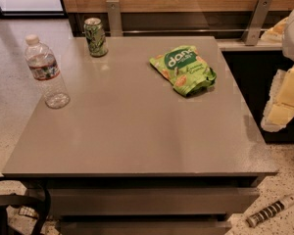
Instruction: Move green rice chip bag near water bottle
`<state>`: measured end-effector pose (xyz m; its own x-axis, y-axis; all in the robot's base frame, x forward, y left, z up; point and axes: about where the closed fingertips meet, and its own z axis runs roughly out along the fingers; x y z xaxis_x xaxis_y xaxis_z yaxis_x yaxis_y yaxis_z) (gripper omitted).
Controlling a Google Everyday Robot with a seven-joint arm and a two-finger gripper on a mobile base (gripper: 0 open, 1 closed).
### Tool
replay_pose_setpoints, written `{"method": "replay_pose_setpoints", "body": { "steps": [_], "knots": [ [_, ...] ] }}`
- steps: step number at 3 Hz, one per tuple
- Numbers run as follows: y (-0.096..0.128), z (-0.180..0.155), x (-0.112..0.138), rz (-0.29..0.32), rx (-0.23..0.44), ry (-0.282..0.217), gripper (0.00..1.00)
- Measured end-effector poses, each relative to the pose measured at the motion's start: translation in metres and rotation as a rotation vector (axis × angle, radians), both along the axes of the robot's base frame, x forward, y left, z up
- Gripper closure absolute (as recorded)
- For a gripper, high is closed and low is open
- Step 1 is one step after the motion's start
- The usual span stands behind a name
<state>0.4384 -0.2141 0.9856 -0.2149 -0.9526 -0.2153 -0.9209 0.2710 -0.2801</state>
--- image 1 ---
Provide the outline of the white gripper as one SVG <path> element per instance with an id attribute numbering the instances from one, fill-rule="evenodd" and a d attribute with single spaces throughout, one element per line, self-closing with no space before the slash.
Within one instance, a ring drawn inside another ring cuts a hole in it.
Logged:
<path id="1" fill-rule="evenodd" d="M 288 18 L 265 31 L 261 39 L 266 42 L 282 41 L 283 55 L 294 61 L 294 9 Z M 261 127 L 267 132 L 277 132 L 285 128 L 293 118 L 294 66 L 288 71 L 278 70 L 273 77 Z"/>

